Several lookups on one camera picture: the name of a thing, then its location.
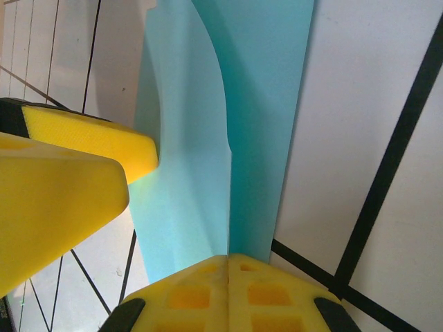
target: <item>black corner cap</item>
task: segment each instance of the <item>black corner cap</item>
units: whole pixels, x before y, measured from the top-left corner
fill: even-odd
[[[131,332],[144,307],[143,299],[131,299],[120,304],[112,311],[98,332]]]
[[[314,303],[331,332],[361,332],[340,304],[324,297],[317,297]]]

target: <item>yellow plastic block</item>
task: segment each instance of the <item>yellow plastic block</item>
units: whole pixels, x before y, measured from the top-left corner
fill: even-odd
[[[327,290],[244,255],[229,257],[230,332],[329,332],[314,299]]]
[[[120,124],[74,112],[23,106],[29,137],[117,160],[132,183],[158,165],[154,141]]]
[[[214,256],[131,294],[146,301],[131,332],[227,332],[227,269]]]
[[[327,290],[231,255],[207,259],[123,302],[145,300],[132,332],[329,332],[317,297],[341,304]]]
[[[0,133],[0,297],[128,202],[116,161]]]

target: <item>teal paper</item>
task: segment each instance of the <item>teal paper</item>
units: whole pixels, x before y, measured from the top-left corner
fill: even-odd
[[[224,86],[189,0],[159,0],[147,13],[134,126],[161,146],[159,168],[129,186],[150,282],[226,254],[231,159]]]
[[[268,261],[314,0],[192,2],[214,44],[226,93],[233,153],[229,252]]]

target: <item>yellow foam pad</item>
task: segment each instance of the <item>yellow foam pad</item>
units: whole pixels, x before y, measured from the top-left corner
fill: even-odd
[[[132,183],[158,165],[154,141],[130,128],[79,113],[23,106],[29,137],[117,160]]]
[[[132,332],[329,332],[327,290],[244,255],[214,256],[128,296],[145,307]]]
[[[124,302],[146,302],[131,332],[226,332],[227,269],[226,256],[214,256],[131,294]]]
[[[0,297],[128,203],[116,161],[0,133]]]

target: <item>thin black line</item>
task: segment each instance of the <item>thin black line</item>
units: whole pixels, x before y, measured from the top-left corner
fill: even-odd
[[[33,9],[30,12],[30,25],[29,25],[29,40],[28,40],[28,56],[26,58],[26,71],[25,71],[25,82],[28,79],[28,65],[29,65],[29,50],[30,50],[30,32],[33,29],[33,16],[34,16],[34,0],[33,0]],[[26,94],[26,85],[25,85],[25,89],[23,90],[23,99],[25,99],[25,94]]]
[[[9,5],[10,3],[14,3],[14,2],[18,2],[18,0],[5,1],[5,2],[3,2],[3,5]]]
[[[46,87],[46,94],[49,94],[49,80],[51,79],[51,69],[53,66],[53,55],[54,55],[54,40],[55,40],[55,27],[57,26],[57,17],[58,17],[58,5],[60,0],[57,0],[57,9],[55,10],[55,21],[54,21],[54,31],[53,31],[53,45],[51,47],[51,60],[49,60],[49,72],[48,72],[48,86]]]
[[[88,94],[89,76],[91,74],[91,67],[92,67],[92,56],[93,56],[93,53],[94,53],[94,45],[96,43],[98,14],[100,12],[100,5],[101,4],[102,4],[102,0],[98,0],[96,22],[94,23],[94,30],[93,30],[93,34],[92,34],[91,56],[89,57],[88,73],[87,73],[87,76],[86,76],[86,84],[84,86],[84,97],[83,97],[82,113],[84,113],[84,108],[86,107],[86,97],[87,97],[87,94]]]
[[[137,240],[137,234],[136,230],[134,230],[134,232],[132,233],[131,245],[129,246],[129,254],[127,256],[127,261],[126,261],[125,276],[123,277],[122,290],[120,292],[120,299],[118,300],[118,304],[122,303],[123,299],[125,298],[127,278],[129,277],[129,270],[131,269],[132,256],[134,254],[136,240]]]
[[[46,328],[48,329],[48,332],[50,332],[50,331],[49,331],[49,325],[48,325],[48,322],[46,321],[46,317],[44,317],[44,312],[43,312],[42,305],[40,304],[39,297],[37,296],[37,292],[35,291],[35,287],[34,287],[34,284],[33,284],[33,280],[32,280],[31,278],[29,278],[29,282],[30,282],[30,285],[33,287],[33,292],[34,292],[34,295],[35,295],[35,299],[37,300],[37,304],[39,305],[40,313],[42,313],[43,320],[44,320],[44,323],[45,323],[45,325],[46,325]]]
[[[25,286],[23,287],[23,298],[21,299],[19,332],[21,331],[21,319],[23,318],[23,307],[25,306],[25,294],[26,294],[26,283],[27,282],[28,282],[28,280],[25,281]]]
[[[320,266],[312,263],[310,260],[300,256],[276,239],[273,239],[272,241],[272,251],[328,288],[337,283],[337,280],[333,275],[323,270]],[[391,331],[419,331],[400,317],[394,315],[384,307],[353,289],[351,286],[346,286],[343,294],[344,299],[350,304],[362,310]]]
[[[443,63],[443,14],[415,76],[359,218],[338,264],[334,294],[342,298]]]
[[[100,300],[100,302],[102,302],[103,307],[105,308],[106,312],[108,313],[108,315],[111,314],[111,311],[109,310],[109,307],[107,306],[105,300],[103,299],[102,295],[100,294],[100,292],[98,291],[96,285],[94,284],[94,282],[92,281],[91,277],[89,276],[88,272],[86,271],[86,269],[84,268],[82,262],[78,259],[78,256],[76,255],[74,249],[71,249],[72,255],[74,256],[75,260],[77,261],[79,267],[82,269],[84,276],[86,277],[86,279],[88,279],[89,284],[91,285],[93,291],[96,293],[98,299]]]
[[[12,63],[14,62],[14,42],[15,42],[15,22],[16,22],[16,20],[17,20],[17,4],[15,4],[14,31],[12,32],[11,70],[12,70]],[[12,78],[9,77],[8,97],[11,96],[11,80],[12,80]]]
[[[52,315],[52,317],[51,317],[51,327],[50,327],[50,329],[49,329],[50,332],[52,332],[52,330],[53,330],[53,325],[54,325],[55,305],[57,304],[58,286],[60,285],[60,275],[62,274],[62,263],[63,263],[63,256],[60,257],[60,266],[59,266],[59,268],[58,268],[57,286],[55,287],[55,297],[54,297],[53,315]]]
[[[25,86],[29,87],[31,90],[35,91],[36,93],[38,93],[39,95],[41,95],[42,97],[45,97],[47,100],[49,100],[50,102],[52,102],[53,104],[57,105],[58,107],[63,107],[65,109],[67,109],[66,106],[64,106],[61,102],[58,102],[57,100],[55,100],[52,97],[49,97],[47,94],[45,94],[44,92],[41,92],[39,89],[37,89],[35,86],[33,86],[32,84],[27,83],[27,81],[23,80],[22,78],[18,77],[17,75],[15,75],[14,73],[12,73],[11,71],[9,71],[8,69],[6,69],[3,66],[0,66],[0,69],[3,69],[5,72],[7,72],[9,75],[11,75],[13,78],[15,78],[16,80],[20,81],[21,83],[25,84]]]

